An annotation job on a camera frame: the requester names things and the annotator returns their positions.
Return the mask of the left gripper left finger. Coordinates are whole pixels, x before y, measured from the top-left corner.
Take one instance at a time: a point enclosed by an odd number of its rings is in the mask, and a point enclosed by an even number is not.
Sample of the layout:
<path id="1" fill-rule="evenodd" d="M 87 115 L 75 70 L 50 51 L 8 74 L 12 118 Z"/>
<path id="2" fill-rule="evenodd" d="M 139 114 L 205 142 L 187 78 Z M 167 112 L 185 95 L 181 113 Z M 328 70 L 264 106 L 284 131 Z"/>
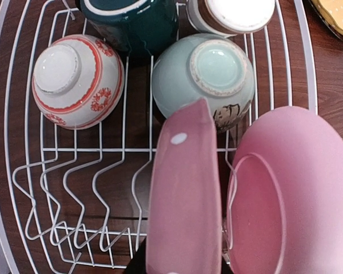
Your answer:
<path id="1" fill-rule="evenodd" d="M 124 270 L 124 274 L 146 274 L 146 239 L 142 241 L 137 252 Z"/>

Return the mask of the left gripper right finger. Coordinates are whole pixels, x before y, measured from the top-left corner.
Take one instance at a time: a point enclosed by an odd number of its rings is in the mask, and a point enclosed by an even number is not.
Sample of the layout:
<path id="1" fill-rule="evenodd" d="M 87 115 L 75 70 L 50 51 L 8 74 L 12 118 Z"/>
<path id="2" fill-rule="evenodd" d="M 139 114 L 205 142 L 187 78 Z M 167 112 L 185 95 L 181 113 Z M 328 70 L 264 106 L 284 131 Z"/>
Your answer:
<path id="1" fill-rule="evenodd" d="M 233 274 L 230 267 L 230 260 L 227 253 L 222 254 L 221 274 Z"/>

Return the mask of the dark pink polka dot plate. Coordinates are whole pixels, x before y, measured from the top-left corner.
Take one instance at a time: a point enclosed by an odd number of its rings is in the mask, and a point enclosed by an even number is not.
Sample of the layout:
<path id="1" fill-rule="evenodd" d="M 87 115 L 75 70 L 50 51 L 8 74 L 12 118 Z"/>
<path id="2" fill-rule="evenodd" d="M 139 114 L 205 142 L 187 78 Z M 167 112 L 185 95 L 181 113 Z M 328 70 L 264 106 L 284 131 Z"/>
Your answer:
<path id="1" fill-rule="evenodd" d="M 155 153 L 146 239 L 147 273 L 220 273 L 222 202 L 217 136 L 199 99 L 170 116 Z"/>

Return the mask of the black rimmed cream plate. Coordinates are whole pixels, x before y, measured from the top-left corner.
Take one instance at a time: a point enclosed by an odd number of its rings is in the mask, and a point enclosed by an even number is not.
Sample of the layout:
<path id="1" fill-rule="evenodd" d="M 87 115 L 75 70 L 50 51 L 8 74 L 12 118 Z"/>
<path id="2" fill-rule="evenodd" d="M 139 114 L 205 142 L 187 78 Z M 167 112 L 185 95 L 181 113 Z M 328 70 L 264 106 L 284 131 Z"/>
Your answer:
<path id="1" fill-rule="evenodd" d="M 315 1 L 308 1 L 308 3 L 311 5 L 314 12 L 317 14 L 321 22 L 326 26 L 327 29 L 330 30 L 330 32 L 338 38 L 341 42 L 343 42 L 343 34 L 337 30 L 337 27 L 334 25 L 334 23 L 330 23 L 325 17 L 324 12 L 320 10 L 318 4 L 315 3 Z"/>

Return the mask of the yellow polka dot plate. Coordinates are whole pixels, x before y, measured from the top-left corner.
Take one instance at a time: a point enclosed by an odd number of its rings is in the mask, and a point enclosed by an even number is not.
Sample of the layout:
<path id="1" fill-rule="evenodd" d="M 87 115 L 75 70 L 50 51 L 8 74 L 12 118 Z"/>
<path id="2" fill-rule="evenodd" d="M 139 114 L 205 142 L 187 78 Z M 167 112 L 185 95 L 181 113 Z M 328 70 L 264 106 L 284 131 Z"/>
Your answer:
<path id="1" fill-rule="evenodd" d="M 343 35 L 343 1 L 323 0 L 314 1 L 314 3 L 318 7 L 320 14 L 328 19 L 329 24 Z"/>

